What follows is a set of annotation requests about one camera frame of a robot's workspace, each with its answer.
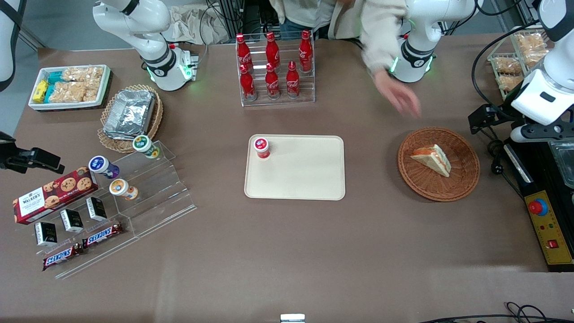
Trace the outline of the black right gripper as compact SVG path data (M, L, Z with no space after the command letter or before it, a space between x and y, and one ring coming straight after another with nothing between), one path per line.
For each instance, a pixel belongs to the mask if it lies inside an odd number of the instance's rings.
M31 148L30 151L17 147L16 139L0 133L0 167L20 174L26 174L27 165L42 166L43 168L63 174L65 165L60 164L60 156L49 153L41 148Z

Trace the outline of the person's bare hand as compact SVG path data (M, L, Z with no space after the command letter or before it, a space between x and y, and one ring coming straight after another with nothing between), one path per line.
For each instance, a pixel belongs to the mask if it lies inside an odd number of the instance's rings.
M379 93L400 114L409 114L413 117L422 116L419 98L408 86L394 79L386 70L376 71L373 73L372 79Z

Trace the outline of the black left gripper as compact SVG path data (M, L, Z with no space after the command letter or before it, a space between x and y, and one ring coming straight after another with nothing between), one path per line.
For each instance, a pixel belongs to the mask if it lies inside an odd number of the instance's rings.
M505 112L499 106L481 105L468 116L470 132L472 135L478 134L486 127L494 131L494 127L507 122L515 122L516 116Z

